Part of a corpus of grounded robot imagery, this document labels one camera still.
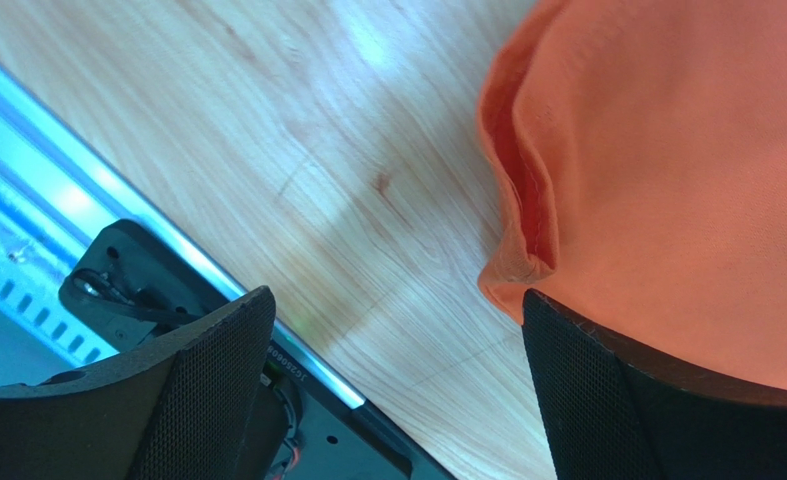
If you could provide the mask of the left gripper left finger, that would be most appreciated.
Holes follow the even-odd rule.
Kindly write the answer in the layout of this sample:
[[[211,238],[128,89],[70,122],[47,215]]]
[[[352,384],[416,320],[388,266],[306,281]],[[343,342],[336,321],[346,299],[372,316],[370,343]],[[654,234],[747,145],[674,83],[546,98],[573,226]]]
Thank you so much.
[[[0,387],[0,479],[262,479],[255,404],[276,303],[259,287],[131,351]]]

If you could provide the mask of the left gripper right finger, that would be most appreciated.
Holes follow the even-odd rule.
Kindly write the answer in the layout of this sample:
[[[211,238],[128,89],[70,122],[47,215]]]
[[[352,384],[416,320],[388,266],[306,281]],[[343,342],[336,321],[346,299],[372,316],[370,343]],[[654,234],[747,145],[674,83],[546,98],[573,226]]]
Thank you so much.
[[[787,390],[622,335],[540,292],[522,336],[560,479],[787,479]]]

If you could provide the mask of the orange t shirt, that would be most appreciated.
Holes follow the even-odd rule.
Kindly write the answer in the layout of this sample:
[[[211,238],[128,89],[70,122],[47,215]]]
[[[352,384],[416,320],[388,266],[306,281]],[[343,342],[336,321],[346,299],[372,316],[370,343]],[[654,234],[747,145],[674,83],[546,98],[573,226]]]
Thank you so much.
[[[500,244],[537,290],[703,368],[787,389],[787,1],[540,1],[477,108]]]

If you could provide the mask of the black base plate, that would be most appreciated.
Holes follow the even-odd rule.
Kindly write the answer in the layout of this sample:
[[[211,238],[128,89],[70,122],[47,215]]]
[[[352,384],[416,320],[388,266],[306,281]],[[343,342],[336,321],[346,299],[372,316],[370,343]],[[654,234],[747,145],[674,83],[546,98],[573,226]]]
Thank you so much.
[[[225,306],[200,261],[119,220],[94,239],[59,297],[119,352]],[[298,335],[275,321],[240,470],[248,479],[446,479],[449,472]]]

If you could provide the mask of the aluminium frame rail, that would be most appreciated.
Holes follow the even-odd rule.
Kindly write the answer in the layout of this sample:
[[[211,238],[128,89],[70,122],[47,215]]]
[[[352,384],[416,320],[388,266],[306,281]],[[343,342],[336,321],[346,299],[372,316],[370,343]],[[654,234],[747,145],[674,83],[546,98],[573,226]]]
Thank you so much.
[[[102,229],[128,219],[230,300],[244,288],[0,66],[0,310],[73,367],[115,348],[58,290]]]

